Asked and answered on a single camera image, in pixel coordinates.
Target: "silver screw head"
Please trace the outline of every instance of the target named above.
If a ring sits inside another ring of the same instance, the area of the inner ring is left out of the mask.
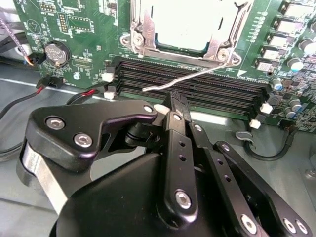
[[[284,218],[284,219],[283,219],[283,223],[285,224],[285,226],[287,227],[287,229],[288,229],[291,233],[293,233],[293,234],[296,233],[296,229],[295,229],[294,225],[293,225],[288,219]]]
[[[153,109],[148,105],[144,105],[144,110],[146,110],[148,113],[151,113],[153,111]]]
[[[229,146],[227,146],[226,144],[222,144],[222,147],[224,148],[225,151],[229,152]]]
[[[316,178],[316,170],[306,170],[306,176],[311,178]]]
[[[74,137],[74,142],[83,148],[90,147],[92,145],[92,139],[85,133],[79,133]]]
[[[178,116],[177,114],[174,114],[174,115],[173,115],[173,117],[174,117],[176,120],[178,120],[178,121],[180,121],[180,120],[181,120],[181,117],[180,117],[180,116]]]
[[[296,224],[298,225],[298,227],[300,228],[300,230],[304,233],[304,234],[308,234],[308,231],[306,229],[306,227],[302,224],[302,222],[300,222],[299,220],[295,221]]]
[[[191,207],[190,197],[183,191],[176,192],[176,201],[183,209],[189,209]]]
[[[217,59],[219,61],[225,62],[227,61],[228,57],[229,57],[229,51],[227,49],[224,48],[218,52]]]
[[[135,34],[133,37],[133,43],[135,46],[141,47],[144,44],[144,37],[141,34]]]
[[[197,129],[197,131],[202,132],[202,128],[200,125],[196,124],[194,127]]]
[[[53,130],[60,130],[65,127],[64,121],[62,121],[60,118],[49,118],[46,120],[46,125]]]
[[[257,233],[256,224],[247,215],[241,216],[241,222],[251,234]]]

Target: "cable connector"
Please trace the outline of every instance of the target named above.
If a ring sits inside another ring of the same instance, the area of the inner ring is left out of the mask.
[[[103,94],[103,93],[108,91],[109,84],[110,83],[108,83],[108,82],[99,83],[99,84],[96,84],[96,85],[93,85],[93,86],[87,88],[87,90],[96,90],[96,91],[98,91],[98,94]]]
[[[52,77],[51,75],[46,75],[38,81],[36,88],[37,89],[40,89],[40,88],[44,89],[48,86],[54,87],[54,88],[61,88],[63,84],[64,83],[63,83],[63,80],[61,78]]]
[[[32,53],[29,55],[29,60],[34,65],[42,64],[46,60],[44,53]]]

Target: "electrolytic capacitor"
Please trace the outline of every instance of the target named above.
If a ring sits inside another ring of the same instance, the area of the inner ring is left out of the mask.
[[[272,80],[272,88],[273,88],[273,90],[282,90],[283,89],[281,78],[274,78]]]
[[[311,24],[311,31],[316,32],[316,21]]]
[[[290,59],[287,62],[287,65],[294,72],[298,72],[298,71],[302,70],[302,68],[304,67],[304,64],[301,62],[301,60],[299,58]]]
[[[305,54],[315,54],[316,53],[316,43],[311,39],[303,40],[298,46]]]
[[[302,108],[302,104],[299,99],[292,100],[290,101],[289,104],[290,104],[291,110],[294,112],[297,112]]]
[[[287,107],[287,108],[284,110],[284,113],[285,113],[285,116],[286,116],[288,119],[292,119],[292,118],[294,118],[294,116],[296,115],[296,113],[295,113],[294,111],[292,111],[290,107]]]

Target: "mounting hole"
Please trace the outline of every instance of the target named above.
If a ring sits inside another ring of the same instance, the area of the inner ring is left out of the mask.
[[[128,43],[129,42],[128,38],[123,38],[122,41],[123,41],[123,43]]]
[[[274,75],[273,72],[267,72],[267,77],[272,77]]]
[[[180,155],[180,156],[179,156],[179,159],[180,159],[181,161],[186,161],[186,160],[187,160],[183,155]]]
[[[231,181],[231,179],[230,179],[230,177],[229,177],[228,175],[225,175],[224,177],[225,177],[225,179],[227,180],[227,182],[230,182],[230,181]]]

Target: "black connector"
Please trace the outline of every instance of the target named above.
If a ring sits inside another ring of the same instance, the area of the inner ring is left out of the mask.
[[[93,86],[87,88],[86,90],[97,90],[98,94],[103,94],[103,93],[109,91],[109,88],[108,88],[109,84],[110,83],[108,83],[108,82],[96,84],[96,85],[93,85]]]
[[[46,60],[46,54],[44,53],[32,53],[29,55],[31,63],[34,65],[42,64]]]
[[[279,124],[279,128],[281,130],[289,130],[289,128],[295,126],[295,122],[293,121],[288,121],[288,120],[281,120],[280,124]]]
[[[54,87],[54,88],[61,88],[62,85],[64,84],[63,79],[62,78],[58,78],[58,77],[52,77],[50,75],[46,75],[44,77],[42,77],[42,79],[40,79],[38,81],[38,84],[36,85],[36,88],[46,88],[48,86],[50,87]]]

